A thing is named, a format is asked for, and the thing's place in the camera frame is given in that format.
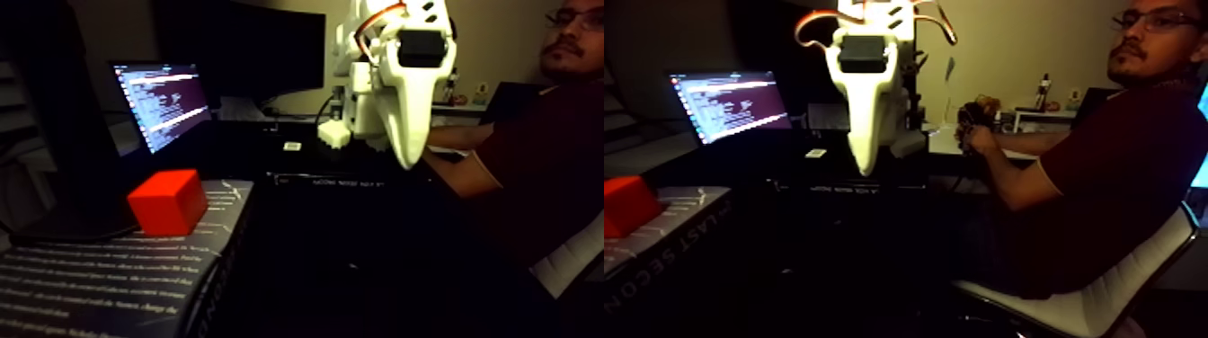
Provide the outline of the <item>person's hand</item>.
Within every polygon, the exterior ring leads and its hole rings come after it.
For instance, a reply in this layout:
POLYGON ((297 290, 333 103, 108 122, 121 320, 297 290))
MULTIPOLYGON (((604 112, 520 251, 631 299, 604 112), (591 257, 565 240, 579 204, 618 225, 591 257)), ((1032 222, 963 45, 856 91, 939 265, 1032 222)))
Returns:
POLYGON ((999 151, 999 145, 991 127, 962 123, 956 128, 956 141, 966 155, 991 155, 999 151))

